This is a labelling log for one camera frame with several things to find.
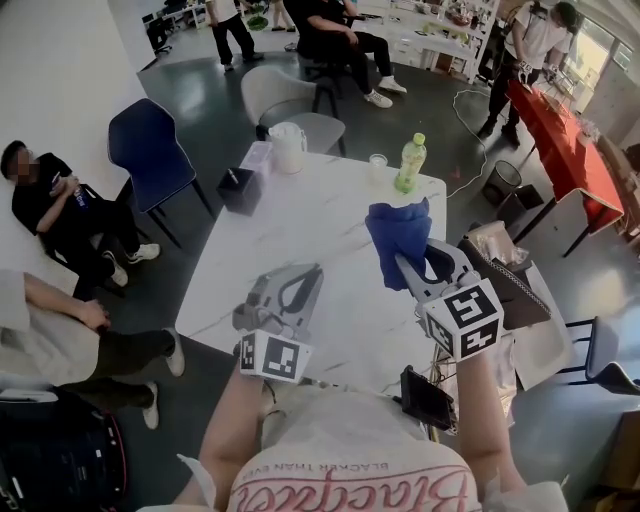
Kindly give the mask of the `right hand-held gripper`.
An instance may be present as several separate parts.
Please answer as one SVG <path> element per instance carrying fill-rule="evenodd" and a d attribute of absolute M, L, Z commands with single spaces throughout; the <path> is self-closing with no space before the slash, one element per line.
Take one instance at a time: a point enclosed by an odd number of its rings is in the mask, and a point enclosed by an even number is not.
<path fill-rule="evenodd" d="M 426 335 L 454 361 L 464 361 L 492 348 L 503 331 L 503 307 L 488 279 L 440 297 L 439 283 L 454 283 L 473 270 L 466 254 L 446 242 L 429 239 L 425 259 L 437 282 L 428 281 L 402 255 L 396 264 L 420 304 Z"/>

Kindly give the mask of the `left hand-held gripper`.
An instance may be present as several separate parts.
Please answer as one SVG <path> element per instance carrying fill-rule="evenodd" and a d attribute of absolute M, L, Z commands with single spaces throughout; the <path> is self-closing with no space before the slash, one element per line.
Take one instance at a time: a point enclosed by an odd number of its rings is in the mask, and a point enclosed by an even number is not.
<path fill-rule="evenodd" d="M 232 315 L 232 324 L 240 334 L 234 353 L 239 357 L 242 374 L 285 383 L 300 382 L 313 347 L 299 341 L 297 336 L 308 336 L 307 327 L 322 284 L 319 264 L 288 265 L 258 278 L 249 293 L 252 306 L 240 304 Z M 266 308 L 296 311 L 295 329 Z"/>

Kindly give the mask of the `blue cloth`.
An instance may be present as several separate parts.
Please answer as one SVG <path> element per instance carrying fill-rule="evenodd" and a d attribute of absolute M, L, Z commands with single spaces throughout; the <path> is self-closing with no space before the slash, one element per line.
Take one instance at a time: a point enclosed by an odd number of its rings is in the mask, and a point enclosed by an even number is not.
<path fill-rule="evenodd" d="M 397 254 L 411 263 L 417 272 L 425 274 L 425 251 L 432 226 L 427 198 L 403 207 L 372 204 L 365 225 L 379 256 L 386 288 L 394 291 L 408 288 L 395 259 Z"/>

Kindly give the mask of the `person's right forearm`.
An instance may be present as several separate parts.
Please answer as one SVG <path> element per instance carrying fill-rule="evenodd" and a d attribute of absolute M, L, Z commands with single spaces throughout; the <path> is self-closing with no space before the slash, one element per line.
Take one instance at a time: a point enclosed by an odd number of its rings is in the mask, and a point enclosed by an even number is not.
<path fill-rule="evenodd" d="M 502 491 L 526 487 L 516 469 L 496 378 L 485 352 L 456 366 L 459 450 L 474 475 L 478 494 L 498 480 Z"/>

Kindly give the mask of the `person's left forearm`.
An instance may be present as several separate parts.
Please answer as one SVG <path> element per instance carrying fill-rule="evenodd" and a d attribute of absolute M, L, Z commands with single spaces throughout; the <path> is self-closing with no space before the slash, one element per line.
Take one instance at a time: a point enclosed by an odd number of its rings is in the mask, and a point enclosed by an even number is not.
<path fill-rule="evenodd" d="M 264 381 L 236 365 L 207 426 L 199 460 L 216 487 L 215 507 L 224 511 L 240 470 L 257 453 Z"/>

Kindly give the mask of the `clear plastic bag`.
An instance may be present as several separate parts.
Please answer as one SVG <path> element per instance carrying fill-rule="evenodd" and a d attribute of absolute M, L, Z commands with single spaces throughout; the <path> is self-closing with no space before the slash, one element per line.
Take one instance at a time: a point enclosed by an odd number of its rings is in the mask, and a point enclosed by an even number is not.
<path fill-rule="evenodd" d="M 524 264 L 529 252 L 514 244 L 503 221 L 494 221 L 470 230 L 466 237 L 480 252 L 492 261 L 497 259 L 507 267 Z"/>

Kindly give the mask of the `dark brown chair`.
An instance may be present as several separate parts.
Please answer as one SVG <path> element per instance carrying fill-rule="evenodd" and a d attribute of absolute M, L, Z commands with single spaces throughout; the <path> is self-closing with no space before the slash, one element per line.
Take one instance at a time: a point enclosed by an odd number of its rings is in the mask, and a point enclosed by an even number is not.
<path fill-rule="evenodd" d="M 532 261 L 505 266 L 499 259 L 490 259 L 465 236 L 458 244 L 471 265 L 482 278 L 488 279 L 504 310 L 504 329 L 515 330 L 551 318 L 547 304 L 532 290 L 526 271 Z"/>

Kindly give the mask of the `white marble table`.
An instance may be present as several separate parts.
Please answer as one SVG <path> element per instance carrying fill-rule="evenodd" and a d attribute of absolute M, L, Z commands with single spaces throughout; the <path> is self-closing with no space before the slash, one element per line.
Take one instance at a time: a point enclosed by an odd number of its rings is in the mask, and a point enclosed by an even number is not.
<path fill-rule="evenodd" d="M 292 175 L 272 173 L 255 211 L 222 211 L 188 285 L 175 323 L 195 341 L 231 352 L 239 341 L 233 309 L 256 279 L 291 264 L 318 264 L 324 273 L 308 325 L 314 351 L 308 378 L 388 395 L 399 391 L 407 366 L 427 373 L 434 345 L 407 292 L 385 287 L 365 226 L 374 203 L 429 203 L 431 236 L 446 236 L 446 186 L 420 176 L 410 194 L 393 185 L 392 168 L 309 154 Z"/>

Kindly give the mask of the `black floor box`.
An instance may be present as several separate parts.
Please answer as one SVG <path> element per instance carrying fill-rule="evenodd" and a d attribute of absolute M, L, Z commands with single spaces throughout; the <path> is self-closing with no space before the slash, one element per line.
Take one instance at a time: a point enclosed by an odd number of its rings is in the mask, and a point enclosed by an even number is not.
<path fill-rule="evenodd" d="M 523 185 L 516 188 L 504 200 L 497 211 L 496 218 L 509 229 L 521 221 L 527 212 L 543 204 L 543 198 L 533 185 Z"/>

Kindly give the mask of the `green drink bottle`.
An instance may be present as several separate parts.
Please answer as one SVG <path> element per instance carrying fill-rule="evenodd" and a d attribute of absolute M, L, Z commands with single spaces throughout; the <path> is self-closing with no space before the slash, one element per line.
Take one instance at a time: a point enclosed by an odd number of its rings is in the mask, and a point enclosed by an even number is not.
<path fill-rule="evenodd" d="M 426 155 L 425 135 L 415 133 L 402 149 L 401 167 L 394 180 L 394 187 L 399 192 L 408 194 L 414 189 Z"/>

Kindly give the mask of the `black mesh wastebasket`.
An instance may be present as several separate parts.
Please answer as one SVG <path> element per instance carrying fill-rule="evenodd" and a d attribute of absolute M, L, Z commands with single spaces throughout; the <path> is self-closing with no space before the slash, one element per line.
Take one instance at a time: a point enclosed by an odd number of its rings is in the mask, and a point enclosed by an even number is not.
<path fill-rule="evenodd" d="M 499 206 L 521 184 L 522 177 L 519 170 L 507 161 L 498 160 L 484 183 L 481 193 L 491 205 Z"/>

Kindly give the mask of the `black square box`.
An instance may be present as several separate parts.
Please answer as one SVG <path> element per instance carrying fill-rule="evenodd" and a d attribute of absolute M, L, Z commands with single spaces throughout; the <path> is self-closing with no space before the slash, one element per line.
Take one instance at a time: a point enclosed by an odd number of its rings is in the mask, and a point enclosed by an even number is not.
<path fill-rule="evenodd" d="M 232 181 L 228 170 L 217 186 L 217 192 L 228 211 L 252 216 L 262 196 L 261 178 L 256 172 L 243 168 L 229 168 L 239 183 Z"/>

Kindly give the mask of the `person's white trousers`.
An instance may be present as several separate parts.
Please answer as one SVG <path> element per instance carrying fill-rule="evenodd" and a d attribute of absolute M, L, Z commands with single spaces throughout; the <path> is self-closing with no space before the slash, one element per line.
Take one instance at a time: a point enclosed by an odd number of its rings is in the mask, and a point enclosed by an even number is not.
<path fill-rule="evenodd" d="M 383 394 L 318 384 L 282 384 L 274 391 L 264 406 L 264 449 L 281 443 L 373 448 L 428 439 L 421 424 Z"/>

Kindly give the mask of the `black belt-worn device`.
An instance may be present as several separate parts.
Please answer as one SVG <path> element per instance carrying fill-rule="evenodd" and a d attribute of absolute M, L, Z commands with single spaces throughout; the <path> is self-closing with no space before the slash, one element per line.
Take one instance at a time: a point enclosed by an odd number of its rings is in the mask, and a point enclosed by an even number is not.
<path fill-rule="evenodd" d="M 405 414 L 441 431 L 457 427 L 453 398 L 418 374 L 411 365 L 401 373 L 400 388 L 401 395 L 394 400 Z"/>

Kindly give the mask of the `white panel with rim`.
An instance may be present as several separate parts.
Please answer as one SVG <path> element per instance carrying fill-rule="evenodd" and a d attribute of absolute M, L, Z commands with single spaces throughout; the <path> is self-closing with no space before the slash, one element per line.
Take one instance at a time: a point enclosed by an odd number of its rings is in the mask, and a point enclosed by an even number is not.
<path fill-rule="evenodd" d="M 534 263 L 525 271 L 532 291 L 549 307 L 548 321 L 514 330 L 512 362 L 524 390 L 555 376 L 573 361 L 576 350 L 557 304 Z"/>

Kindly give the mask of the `translucent lilac container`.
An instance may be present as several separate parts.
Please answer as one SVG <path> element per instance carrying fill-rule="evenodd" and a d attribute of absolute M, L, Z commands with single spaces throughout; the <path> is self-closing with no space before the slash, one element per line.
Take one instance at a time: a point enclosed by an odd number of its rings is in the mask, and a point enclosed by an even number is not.
<path fill-rule="evenodd" d="M 264 141 L 253 142 L 240 167 L 263 176 L 269 175 L 272 169 L 272 143 Z"/>

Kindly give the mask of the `white kettle jug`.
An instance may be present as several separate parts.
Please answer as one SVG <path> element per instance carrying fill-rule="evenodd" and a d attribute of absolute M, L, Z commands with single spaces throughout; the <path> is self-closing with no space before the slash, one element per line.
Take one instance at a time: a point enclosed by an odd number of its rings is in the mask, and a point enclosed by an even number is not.
<path fill-rule="evenodd" d="M 297 174 L 304 165 L 307 152 L 307 138 L 295 123 L 281 122 L 268 130 L 272 143 L 273 157 L 279 172 Z"/>

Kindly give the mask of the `red table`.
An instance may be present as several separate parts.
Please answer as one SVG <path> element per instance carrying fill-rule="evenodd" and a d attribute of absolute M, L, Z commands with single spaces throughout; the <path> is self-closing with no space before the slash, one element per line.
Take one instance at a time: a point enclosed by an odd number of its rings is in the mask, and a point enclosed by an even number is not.
<path fill-rule="evenodd" d="M 596 145 L 586 141 L 573 114 L 564 107 L 553 110 L 542 92 L 528 90 L 516 80 L 509 83 L 507 96 L 532 136 L 532 150 L 538 153 L 553 188 L 553 198 L 520 230 L 514 242 L 523 241 L 563 199 L 578 192 L 587 226 L 564 252 L 568 257 L 586 237 L 624 216 L 621 198 Z"/>

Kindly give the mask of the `dark grey chair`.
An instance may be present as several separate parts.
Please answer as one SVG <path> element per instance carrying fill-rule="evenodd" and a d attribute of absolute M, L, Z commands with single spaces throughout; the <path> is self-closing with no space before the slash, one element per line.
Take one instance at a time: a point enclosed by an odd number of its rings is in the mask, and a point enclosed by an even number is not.
<path fill-rule="evenodd" d="M 568 385 L 598 385 L 614 395 L 640 397 L 640 377 L 631 378 L 619 360 L 623 335 L 629 332 L 631 324 L 621 315 L 566 323 L 568 329 L 584 326 L 590 328 L 589 335 L 574 341 L 588 343 L 584 362 L 566 367 L 559 374 L 583 372 L 582 381 L 568 382 Z"/>

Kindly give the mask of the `white shirt with pink print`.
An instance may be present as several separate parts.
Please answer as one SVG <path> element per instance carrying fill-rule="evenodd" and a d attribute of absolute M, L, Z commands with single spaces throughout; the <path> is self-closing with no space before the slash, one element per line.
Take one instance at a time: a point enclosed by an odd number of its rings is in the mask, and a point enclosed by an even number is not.
<path fill-rule="evenodd" d="M 388 446 L 278 444 L 229 482 L 199 466 L 177 498 L 198 512 L 569 512 L 560 486 L 481 485 L 450 448 L 408 440 Z"/>

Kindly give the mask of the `navy blue chair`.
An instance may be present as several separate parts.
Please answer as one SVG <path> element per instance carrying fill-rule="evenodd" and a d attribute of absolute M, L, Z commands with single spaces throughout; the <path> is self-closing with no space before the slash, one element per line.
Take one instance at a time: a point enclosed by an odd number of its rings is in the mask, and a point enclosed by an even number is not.
<path fill-rule="evenodd" d="M 159 219 L 167 200 L 191 187 L 205 209 L 213 212 L 196 170 L 178 141 L 173 116 L 151 99 L 136 101 L 110 121 L 107 153 L 112 164 L 129 174 L 139 211 L 148 215 L 176 247 L 180 242 Z"/>

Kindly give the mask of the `beige upholstered chair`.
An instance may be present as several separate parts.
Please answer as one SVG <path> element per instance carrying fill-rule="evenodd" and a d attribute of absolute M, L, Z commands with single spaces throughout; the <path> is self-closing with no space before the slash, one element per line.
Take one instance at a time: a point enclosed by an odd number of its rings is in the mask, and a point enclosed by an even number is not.
<path fill-rule="evenodd" d="M 339 118 L 335 95 L 328 87 L 264 65 L 244 75 L 241 93 L 257 140 L 269 140 L 271 127 L 290 122 L 304 132 L 310 152 L 327 154 L 336 148 L 341 157 L 347 156 L 346 126 Z"/>

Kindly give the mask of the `black metal chair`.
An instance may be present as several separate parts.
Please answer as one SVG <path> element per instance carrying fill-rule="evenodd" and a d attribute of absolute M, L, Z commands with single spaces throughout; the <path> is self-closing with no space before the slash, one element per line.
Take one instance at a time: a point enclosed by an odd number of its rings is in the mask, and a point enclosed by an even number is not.
<path fill-rule="evenodd" d="M 99 286 L 120 296 L 128 283 L 128 274 L 105 240 L 119 242 L 128 264 L 139 263 L 152 248 L 152 256 L 160 253 L 136 223 L 131 208 L 117 201 L 102 198 L 90 186 L 82 184 L 89 199 L 89 208 L 79 208 L 74 195 L 67 201 L 63 213 L 52 228 L 41 236 L 45 252 L 55 261 L 76 273 L 89 286 Z"/>

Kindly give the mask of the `white shelf unit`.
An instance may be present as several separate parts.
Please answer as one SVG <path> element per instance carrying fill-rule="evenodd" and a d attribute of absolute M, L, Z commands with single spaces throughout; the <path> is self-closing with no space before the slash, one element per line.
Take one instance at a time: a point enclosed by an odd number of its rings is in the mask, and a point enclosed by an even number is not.
<path fill-rule="evenodd" d="M 384 38 L 394 63 L 474 82 L 501 0 L 356 0 L 354 27 Z"/>

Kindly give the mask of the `large cardboard box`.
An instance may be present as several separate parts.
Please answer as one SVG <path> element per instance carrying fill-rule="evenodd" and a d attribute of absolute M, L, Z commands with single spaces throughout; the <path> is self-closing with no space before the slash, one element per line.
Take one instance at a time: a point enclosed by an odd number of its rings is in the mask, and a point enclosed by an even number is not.
<path fill-rule="evenodd" d="M 612 498 L 610 512 L 640 512 L 640 410 L 621 416 L 596 489 Z"/>

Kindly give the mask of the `black case with red trim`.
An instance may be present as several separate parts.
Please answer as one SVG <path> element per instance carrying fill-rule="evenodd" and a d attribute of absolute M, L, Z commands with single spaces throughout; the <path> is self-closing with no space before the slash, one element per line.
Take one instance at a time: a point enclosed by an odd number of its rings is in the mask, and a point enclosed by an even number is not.
<path fill-rule="evenodd" d="M 111 413 L 66 392 L 0 392 L 0 512 L 117 512 L 126 487 Z"/>

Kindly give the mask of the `black office chair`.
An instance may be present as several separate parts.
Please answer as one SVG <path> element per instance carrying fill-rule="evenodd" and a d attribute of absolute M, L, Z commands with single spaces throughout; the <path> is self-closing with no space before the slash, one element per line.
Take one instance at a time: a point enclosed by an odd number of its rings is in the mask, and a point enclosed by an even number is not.
<path fill-rule="evenodd" d="M 168 54 L 172 50 L 172 46 L 167 43 L 166 24 L 162 17 L 152 20 L 148 24 L 146 33 L 155 55 Z"/>

